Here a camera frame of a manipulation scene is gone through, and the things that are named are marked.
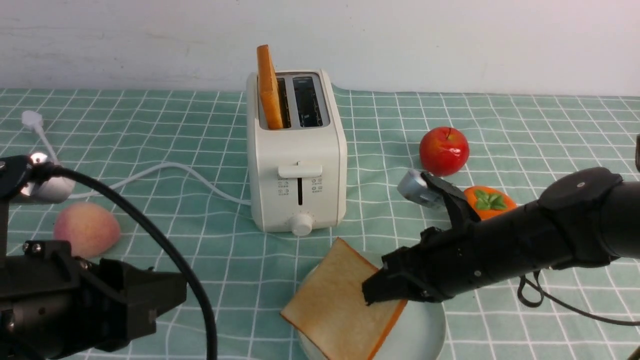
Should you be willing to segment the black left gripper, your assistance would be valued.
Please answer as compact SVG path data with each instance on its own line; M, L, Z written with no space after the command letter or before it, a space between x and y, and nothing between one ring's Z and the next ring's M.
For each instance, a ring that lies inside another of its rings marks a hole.
M40 359L121 350L153 335L187 287L180 273L93 263L71 256L65 241L27 241L23 254L1 257L1 358L25 360L16 340Z

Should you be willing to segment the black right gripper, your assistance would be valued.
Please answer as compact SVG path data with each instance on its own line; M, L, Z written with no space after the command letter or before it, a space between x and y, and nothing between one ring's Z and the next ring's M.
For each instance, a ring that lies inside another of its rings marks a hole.
M506 280L503 237L495 226L506 213L481 219L464 191L429 173L422 176L441 195L450 228L426 228L418 244L382 256L382 268L361 285L367 306L397 300L443 302Z

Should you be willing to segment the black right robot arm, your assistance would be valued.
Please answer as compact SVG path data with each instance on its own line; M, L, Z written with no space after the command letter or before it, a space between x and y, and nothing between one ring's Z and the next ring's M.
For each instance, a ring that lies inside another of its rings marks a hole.
M423 207L445 205L451 227L382 256L362 284L365 302L441 303L543 269L599 268L640 254L639 183L604 167L556 180L537 200L489 219L443 178L409 170L398 191Z

